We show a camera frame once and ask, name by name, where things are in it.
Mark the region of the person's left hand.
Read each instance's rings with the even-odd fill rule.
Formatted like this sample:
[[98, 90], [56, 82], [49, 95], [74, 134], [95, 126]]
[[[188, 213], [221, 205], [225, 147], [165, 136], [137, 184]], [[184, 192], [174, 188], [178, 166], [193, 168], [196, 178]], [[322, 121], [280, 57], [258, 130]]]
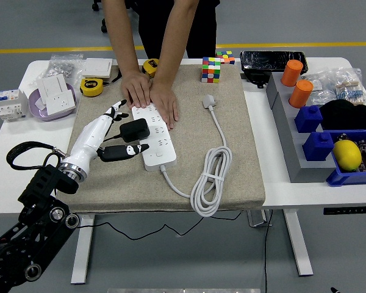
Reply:
[[178, 100], [172, 85], [155, 78], [150, 89], [150, 98], [168, 130], [172, 130], [179, 120]]

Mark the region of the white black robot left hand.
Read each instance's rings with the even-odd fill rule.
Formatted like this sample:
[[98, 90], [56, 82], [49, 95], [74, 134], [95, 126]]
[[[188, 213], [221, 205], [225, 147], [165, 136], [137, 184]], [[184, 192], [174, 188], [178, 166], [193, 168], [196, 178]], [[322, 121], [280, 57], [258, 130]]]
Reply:
[[103, 162], [124, 161], [149, 149], [148, 144], [101, 147], [112, 123], [128, 116], [119, 111], [120, 106], [124, 104], [125, 99], [115, 103], [84, 127], [70, 154], [60, 163], [61, 172], [81, 183], [87, 178], [90, 163], [96, 157], [100, 157]]

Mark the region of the person's right hand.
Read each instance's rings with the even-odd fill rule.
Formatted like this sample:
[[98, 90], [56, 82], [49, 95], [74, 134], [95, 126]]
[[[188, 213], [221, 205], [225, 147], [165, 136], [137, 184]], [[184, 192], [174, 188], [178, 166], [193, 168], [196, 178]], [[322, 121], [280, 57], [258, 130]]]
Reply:
[[129, 107], [145, 108], [150, 103], [151, 81], [139, 70], [122, 73], [121, 91]]

